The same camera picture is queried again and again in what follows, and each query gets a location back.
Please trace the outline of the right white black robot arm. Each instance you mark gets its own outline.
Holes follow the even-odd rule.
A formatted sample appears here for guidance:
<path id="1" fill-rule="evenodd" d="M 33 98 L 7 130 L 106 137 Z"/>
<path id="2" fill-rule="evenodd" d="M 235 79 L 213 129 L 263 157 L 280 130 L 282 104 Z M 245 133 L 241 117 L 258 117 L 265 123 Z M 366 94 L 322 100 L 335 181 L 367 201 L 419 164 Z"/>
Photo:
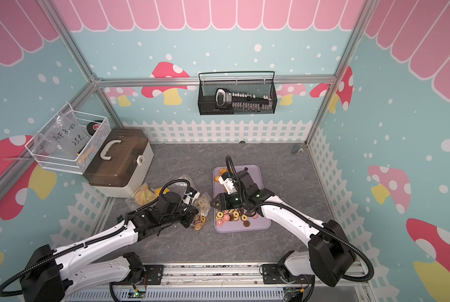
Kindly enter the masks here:
<path id="1" fill-rule="evenodd" d="M 312 276 L 334 287 L 341 279 L 363 283 L 373 278 L 375 269 L 371 260 L 348 241 L 339 223 L 311 218 L 267 188 L 260 189 L 247 169 L 236 170 L 231 156 L 225 157 L 225 163 L 226 172 L 219 177 L 225 191 L 211 201 L 211 207 L 221 213 L 241 210 L 246 216 L 267 218 L 308 248 L 305 252 L 291 250 L 279 260 L 277 274 L 283 282 Z"/>

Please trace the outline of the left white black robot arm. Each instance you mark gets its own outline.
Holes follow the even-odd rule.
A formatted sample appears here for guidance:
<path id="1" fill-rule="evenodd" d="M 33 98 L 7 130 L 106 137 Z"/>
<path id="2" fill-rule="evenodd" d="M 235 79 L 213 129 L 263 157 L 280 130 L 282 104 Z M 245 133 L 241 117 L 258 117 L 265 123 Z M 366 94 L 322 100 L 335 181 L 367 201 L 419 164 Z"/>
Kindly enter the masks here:
<path id="1" fill-rule="evenodd" d="M 35 250 L 26 268 L 0 285 L 0 297 L 23 296 L 25 301 L 61 301 L 82 289 L 99 284 L 143 282 L 147 270 L 134 252 L 112 260 L 99 259 L 160 232 L 175 223 L 190 227 L 198 209 L 193 206 L 200 193 L 190 181 L 183 195 L 162 187 L 148 204 L 122 215 L 121 221 L 103 232 L 74 244 Z"/>

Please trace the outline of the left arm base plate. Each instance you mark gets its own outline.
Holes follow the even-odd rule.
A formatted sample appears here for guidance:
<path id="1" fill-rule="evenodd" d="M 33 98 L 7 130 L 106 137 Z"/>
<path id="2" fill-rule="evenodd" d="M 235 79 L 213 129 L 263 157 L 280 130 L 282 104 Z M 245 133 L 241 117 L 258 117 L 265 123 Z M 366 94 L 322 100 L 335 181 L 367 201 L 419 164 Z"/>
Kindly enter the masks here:
<path id="1" fill-rule="evenodd" d="M 149 286 L 160 285 L 163 278 L 164 265 L 147 264 L 141 268 L 132 268 L 122 280 L 113 282 L 113 285 Z"/>

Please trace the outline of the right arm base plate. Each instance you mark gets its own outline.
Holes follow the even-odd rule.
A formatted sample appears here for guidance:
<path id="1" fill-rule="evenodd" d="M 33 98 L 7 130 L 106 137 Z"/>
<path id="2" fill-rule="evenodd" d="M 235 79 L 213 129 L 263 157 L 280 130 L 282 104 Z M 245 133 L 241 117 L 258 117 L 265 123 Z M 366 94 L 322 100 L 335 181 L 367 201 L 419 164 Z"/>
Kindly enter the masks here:
<path id="1" fill-rule="evenodd" d="M 294 276 L 279 264 L 262 264 L 259 267 L 264 284 L 310 284 L 314 275 Z"/>

